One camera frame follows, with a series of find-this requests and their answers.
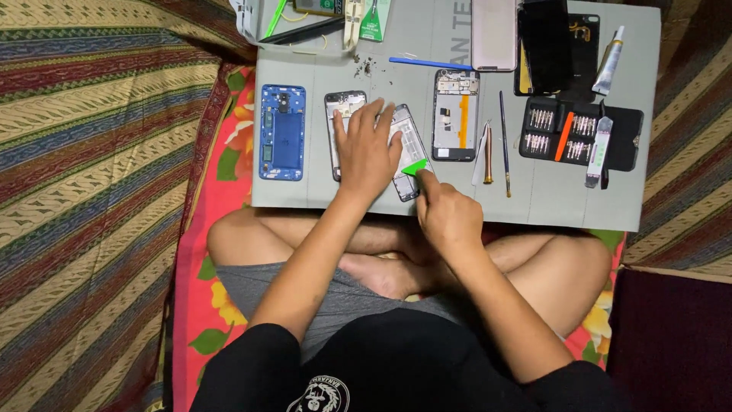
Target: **gray shorts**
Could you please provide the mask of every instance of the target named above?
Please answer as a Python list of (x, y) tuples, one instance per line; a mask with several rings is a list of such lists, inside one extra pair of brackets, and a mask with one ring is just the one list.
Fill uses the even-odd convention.
[[(284, 262), (252, 266), (217, 266), (216, 274), (231, 301), (250, 319), (264, 291)], [(436, 314), (461, 325), (473, 324), (477, 311), (465, 295), (440, 294), (416, 302), (385, 298), (336, 269), (315, 319), (302, 341), (302, 362), (312, 358), (339, 329), (359, 317), (407, 308)]]

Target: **t-shirt logo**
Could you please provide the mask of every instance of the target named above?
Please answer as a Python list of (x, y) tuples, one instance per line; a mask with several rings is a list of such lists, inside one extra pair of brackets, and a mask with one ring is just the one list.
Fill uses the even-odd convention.
[(287, 407), (287, 412), (346, 412), (348, 388), (340, 380), (320, 375), (310, 379), (305, 393)]

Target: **gray mat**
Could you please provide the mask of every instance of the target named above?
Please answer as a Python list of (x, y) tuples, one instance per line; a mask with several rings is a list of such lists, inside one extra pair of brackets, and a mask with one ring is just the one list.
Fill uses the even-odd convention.
[[(651, 134), (651, 116), (660, 44), (660, 11), (650, 7), (570, 1), (572, 13), (600, 16), (600, 56), (613, 33), (625, 25), (624, 48), (605, 102), (608, 106), (643, 111), (638, 160), (632, 172), (610, 171), (608, 190), (584, 186), (586, 168), (536, 161), (519, 155), (518, 139), (526, 98), (513, 95), (513, 73), (481, 73), (479, 124), (493, 120), (492, 185), (473, 186), (474, 163), (433, 161), (441, 181), (453, 184), (483, 206), (486, 221), (558, 225), (593, 229), (637, 231)], [(260, 51), (257, 93), (263, 84), (302, 86), (307, 92), (305, 173), (299, 182), (264, 180), (254, 176), (252, 203), (258, 207), (325, 208), (338, 189), (332, 178), (323, 98), (326, 93), (364, 90), (369, 101), (406, 103), (429, 151), (432, 136), (433, 84), (436, 69), (388, 62), (399, 53), (418, 59), (470, 64), (469, 2), (394, 0), (384, 43), (361, 40), (353, 59), (333, 60), (303, 54)], [(371, 58), (371, 73), (358, 71)], [(498, 91), (504, 91), (512, 197), (506, 198), (500, 140)], [(256, 105), (254, 156), (259, 159), (259, 113)], [(402, 203), (393, 185), (370, 211), (395, 215), (414, 213), (414, 202)]]

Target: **green pry tool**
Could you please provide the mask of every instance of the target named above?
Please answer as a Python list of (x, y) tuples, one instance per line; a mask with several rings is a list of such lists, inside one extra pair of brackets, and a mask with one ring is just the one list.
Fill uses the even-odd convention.
[(420, 169), (424, 169), (426, 166), (427, 166), (427, 159), (422, 159), (422, 160), (402, 169), (402, 173), (408, 174), (410, 176), (416, 176), (417, 171)]

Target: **hand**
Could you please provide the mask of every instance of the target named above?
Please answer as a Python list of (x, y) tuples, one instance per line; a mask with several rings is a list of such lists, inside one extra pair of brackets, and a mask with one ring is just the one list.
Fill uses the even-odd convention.
[(402, 155), (402, 133), (394, 133), (389, 146), (389, 128), (394, 114), (390, 103), (378, 119), (384, 99), (356, 110), (348, 121), (348, 133), (343, 128), (340, 112), (333, 116), (335, 143), (340, 159), (340, 189), (349, 197), (371, 202), (384, 191), (399, 167)]
[(447, 264), (460, 259), (460, 254), (482, 249), (483, 209), (480, 203), (449, 183), (440, 183), (426, 169), (419, 170), (417, 177), (422, 183), (422, 193), (417, 197), (419, 225)]

